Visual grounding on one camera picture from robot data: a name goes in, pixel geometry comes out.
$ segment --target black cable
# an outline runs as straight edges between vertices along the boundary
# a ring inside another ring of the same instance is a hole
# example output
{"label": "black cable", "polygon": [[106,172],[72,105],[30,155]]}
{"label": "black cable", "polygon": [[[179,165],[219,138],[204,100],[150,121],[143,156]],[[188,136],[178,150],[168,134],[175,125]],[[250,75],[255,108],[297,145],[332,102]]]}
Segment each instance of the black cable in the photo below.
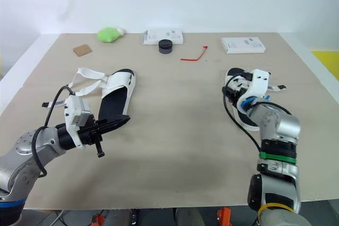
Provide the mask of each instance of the black cable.
{"label": "black cable", "polygon": [[37,223],[35,226],[40,225],[47,217],[49,217],[51,215],[53,211],[49,212],[48,215],[46,215],[39,223]]}
{"label": "black cable", "polygon": [[[226,85],[224,86],[224,88],[226,89],[228,84],[237,76],[239,76],[240,74],[236,74],[233,75],[231,79],[228,80],[228,82],[226,82]],[[253,141],[254,145],[256,146],[257,150],[260,152],[260,146],[258,145],[258,142],[256,142],[256,140],[253,138],[252,135],[250,135],[235,119],[234,117],[231,115],[230,111],[227,108],[227,104],[226,104],[226,95],[225,92],[223,91],[224,94],[224,99],[223,99],[223,103],[224,103],[224,107],[225,110],[228,114],[228,116],[232,119],[232,121]]]}
{"label": "black cable", "polygon": [[41,170],[42,174],[39,175],[39,177],[45,177],[47,176],[47,171],[46,169],[44,168],[44,166],[42,165],[40,159],[39,159],[39,156],[38,156],[38,153],[37,153],[37,138],[38,138],[38,134],[41,130],[47,128],[48,126],[48,122],[49,122],[49,119],[51,117],[51,114],[52,114],[52,111],[54,109],[54,105],[57,101],[57,99],[59,98],[59,95],[61,94],[61,92],[63,90],[67,89],[69,91],[69,94],[71,95],[74,95],[74,92],[68,87],[68,86],[63,86],[61,89],[59,89],[58,93],[56,94],[56,96],[54,97],[54,100],[52,102],[52,105],[51,105],[51,108],[49,109],[49,112],[47,114],[47,117],[46,117],[46,120],[44,122],[44,126],[41,126],[39,127],[34,135],[33,135],[33,138],[32,138],[32,146],[31,146],[31,150],[32,150],[32,155],[33,155],[33,159],[35,161],[35,163],[38,165],[39,169]]}
{"label": "black cable", "polygon": [[51,114],[52,114],[52,111],[53,111],[53,109],[54,109],[54,105],[55,105],[55,103],[57,102],[57,99],[59,98],[59,95],[60,95],[61,92],[62,92],[63,90],[65,90],[65,89],[67,89],[67,90],[69,91],[69,94],[70,94],[70,95],[74,95],[74,92],[73,92],[72,89],[70,89],[68,86],[63,86],[63,87],[61,87],[61,89],[59,89],[58,93],[57,93],[56,96],[54,97],[54,100],[53,100],[53,102],[52,102],[51,108],[49,109],[49,112],[48,112],[48,114],[47,114],[46,120],[45,120],[45,122],[44,122],[44,125],[45,125],[45,126],[48,125],[49,119],[50,119]]}
{"label": "black cable", "polygon": [[33,159],[35,161],[35,163],[38,165],[39,169],[41,170],[42,174],[39,175],[39,177],[45,177],[47,175],[47,171],[46,169],[44,168],[44,166],[42,165],[40,159],[39,159],[39,156],[38,156],[38,153],[37,153],[37,147],[36,147],[36,144],[37,144],[37,137],[38,137],[38,134],[41,130],[47,128],[46,126],[41,126],[39,127],[34,135],[33,135],[33,138],[32,138],[32,156],[33,156]]}
{"label": "black cable", "polygon": [[285,111],[287,114],[292,115],[292,114],[291,114],[288,110],[286,110],[284,107],[280,106],[279,104],[272,103],[272,102],[257,102],[257,103],[255,103],[255,104],[250,105],[250,106],[249,106],[249,109],[250,109],[250,108],[253,108],[254,106],[259,105],[259,104],[273,105],[273,106],[275,106],[275,107],[277,107],[277,108],[279,108],[279,109]]}

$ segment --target yellow cable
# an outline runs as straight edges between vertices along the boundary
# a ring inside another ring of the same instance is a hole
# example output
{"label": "yellow cable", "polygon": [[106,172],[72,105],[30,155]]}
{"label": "yellow cable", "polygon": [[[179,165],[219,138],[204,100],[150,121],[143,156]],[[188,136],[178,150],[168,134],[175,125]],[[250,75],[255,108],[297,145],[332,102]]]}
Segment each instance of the yellow cable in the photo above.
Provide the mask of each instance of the yellow cable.
{"label": "yellow cable", "polygon": [[262,205],[261,208],[258,210],[258,222],[260,223],[260,214],[261,212],[263,212],[264,209],[268,209],[269,207],[280,207],[282,209],[286,209],[292,213],[294,213],[295,211],[290,208],[289,206],[286,206],[284,204],[280,204],[280,203],[266,203],[265,205]]}

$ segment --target red zip tie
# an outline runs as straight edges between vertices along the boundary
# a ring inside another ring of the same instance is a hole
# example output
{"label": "red zip tie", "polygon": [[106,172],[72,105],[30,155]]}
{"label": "red zip tie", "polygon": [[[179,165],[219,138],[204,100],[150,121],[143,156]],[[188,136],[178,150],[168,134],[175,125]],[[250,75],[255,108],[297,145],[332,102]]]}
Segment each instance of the red zip tie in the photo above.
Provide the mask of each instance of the red zip tie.
{"label": "red zip tie", "polygon": [[202,54],[201,54],[198,58],[196,58],[196,59],[191,59],[191,58],[181,58],[180,60],[184,60],[184,61],[198,61],[198,60],[202,57],[202,55],[205,54],[205,52],[206,52],[206,50],[207,50],[207,46],[203,46],[203,48],[204,48],[204,50],[203,50]]}

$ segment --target white sandal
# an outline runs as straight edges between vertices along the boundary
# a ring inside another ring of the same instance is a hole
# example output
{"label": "white sandal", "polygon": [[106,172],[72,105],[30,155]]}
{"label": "white sandal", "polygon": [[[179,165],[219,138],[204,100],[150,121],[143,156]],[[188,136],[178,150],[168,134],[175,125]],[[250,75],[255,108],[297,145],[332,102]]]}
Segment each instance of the white sandal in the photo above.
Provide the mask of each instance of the white sandal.
{"label": "white sandal", "polygon": [[[74,75],[72,82],[68,84],[69,87],[73,87],[77,74],[88,79],[98,80],[95,83],[80,89],[75,95],[84,96],[98,87],[102,89],[102,107],[100,107],[99,111],[99,120],[103,118],[108,119],[120,114],[127,114],[129,101],[136,83],[136,75],[132,70],[121,69],[109,76],[105,73],[94,71],[86,67],[80,67]],[[55,106],[62,106],[64,104],[65,100],[57,101]],[[51,105],[52,102],[42,103],[42,107],[46,108],[50,108]]]}

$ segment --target wooden table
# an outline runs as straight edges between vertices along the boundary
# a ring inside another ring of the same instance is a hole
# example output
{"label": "wooden table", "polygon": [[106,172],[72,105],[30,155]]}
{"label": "wooden table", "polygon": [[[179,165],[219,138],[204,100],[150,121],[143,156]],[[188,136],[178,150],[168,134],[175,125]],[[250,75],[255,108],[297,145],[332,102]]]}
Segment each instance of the wooden table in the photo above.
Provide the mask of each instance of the wooden table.
{"label": "wooden table", "polygon": [[[221,37],[244,36],[258,36],[266,52],[225,54]],[[157,46],[141,45],[140,34],[126,34],[114,43],[101,43],[95,34],[62,34],[56,40],[0,117],[1,155],[21,134],[43,125],[47,110],[41,103],[71,82],[78,67],[108,74],[133,69],[137,81],[128,111],[131,120],[103,136],[103,158],[96,156],[94,146],[87,146],[48,164],[48,176],[36,182],[26,208],[246,204],[258,154],[222,105],[221,87],[232,67],[270,71],[270,84],[287,86],[269,94],[302,125],[301,198],[339,198],[339,105],[280,35],[199,33],[185,34],[184,39],[169,55],[161,55]],[[77,57],[73,48],[81,44],[93,52]],[[180,61],[196,58],[204,45],[208,50],[202,59]],[[100,94],[85,97],[95,116]],[[63,110],[55,108],[51,126],[64,122]]]}

